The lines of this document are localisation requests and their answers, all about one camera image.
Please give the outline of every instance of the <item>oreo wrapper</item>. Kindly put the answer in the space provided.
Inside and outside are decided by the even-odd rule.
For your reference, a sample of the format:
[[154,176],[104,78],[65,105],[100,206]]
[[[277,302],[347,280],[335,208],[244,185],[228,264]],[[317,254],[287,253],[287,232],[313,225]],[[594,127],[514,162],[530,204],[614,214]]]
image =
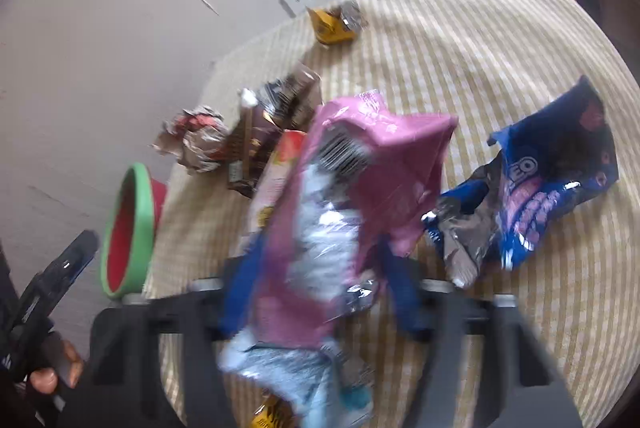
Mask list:
[[604,106],[586,76],[533,115],[493,133],[500,153],[443,193],[423,224],[449,279],[470,286],[481,265],[511,270],[533,254],[549,221],[618,179]]
[[252,198],[282,130],[253,91],[242,89],[240,99],[240,119],[226,140],[228,187]]

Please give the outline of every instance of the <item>brown wrapper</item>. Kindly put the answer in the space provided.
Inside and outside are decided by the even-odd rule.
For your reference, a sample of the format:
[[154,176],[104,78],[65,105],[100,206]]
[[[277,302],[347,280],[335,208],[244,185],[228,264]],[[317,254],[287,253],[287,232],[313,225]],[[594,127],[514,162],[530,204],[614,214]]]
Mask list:
[[254,92],[243,88],[240,100],[240,120],[226,141],[228,187],[251,198],[282,130]]
[[320,77],[298,64],[284,79],[258,93],[240,93],[240,120],[227,140],[228,187],[252,198],[260,176],[285,129],[305,131],[322,104]]

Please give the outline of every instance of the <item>blue snack wrapper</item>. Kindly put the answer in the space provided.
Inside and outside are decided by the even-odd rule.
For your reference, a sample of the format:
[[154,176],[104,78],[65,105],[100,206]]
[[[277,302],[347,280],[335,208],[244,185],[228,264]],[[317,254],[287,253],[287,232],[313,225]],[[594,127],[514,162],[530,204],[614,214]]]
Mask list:
[[471,285],[481,265],[511,270],[539,244],[550,220],[609,189],[618,179],[602,101],[586,76],[542,110],[491,134],[501,151],[443,193],[423,217],[449,279]]

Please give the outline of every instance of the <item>crumpled paper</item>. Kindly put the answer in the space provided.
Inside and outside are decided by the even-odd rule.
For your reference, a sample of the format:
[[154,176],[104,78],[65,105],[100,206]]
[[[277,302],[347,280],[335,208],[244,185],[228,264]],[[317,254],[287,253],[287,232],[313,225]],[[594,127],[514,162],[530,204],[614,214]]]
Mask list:
[[198,106],[164,121],[153,147],[162,155],[177,157],[178,164],[190,173],[210,172],[226,160],[228,134],[219,112],[209,106]]

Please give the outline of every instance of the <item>yellow wrapper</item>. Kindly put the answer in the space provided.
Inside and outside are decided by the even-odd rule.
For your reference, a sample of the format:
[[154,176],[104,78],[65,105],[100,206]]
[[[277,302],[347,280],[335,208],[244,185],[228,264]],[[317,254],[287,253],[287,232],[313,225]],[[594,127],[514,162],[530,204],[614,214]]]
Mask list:
[[250,428],[295,428],[293,413],[289,403],[270,395],[258,408]]
[[306,10],[311,19],[311,26],[316,34],[316,40],[322,45],[349,42],[356,38],[357,33],[346,28],[340,18],[322,9],[307,8]]

